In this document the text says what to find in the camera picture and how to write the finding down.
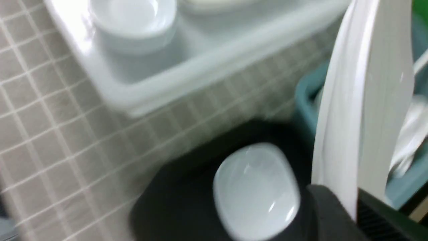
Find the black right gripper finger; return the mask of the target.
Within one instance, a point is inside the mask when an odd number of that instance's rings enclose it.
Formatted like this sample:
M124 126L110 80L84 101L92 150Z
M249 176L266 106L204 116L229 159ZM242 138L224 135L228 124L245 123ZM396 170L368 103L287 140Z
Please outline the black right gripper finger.
M307 211L303 216L304 241L368 241L327 187L308 185Z

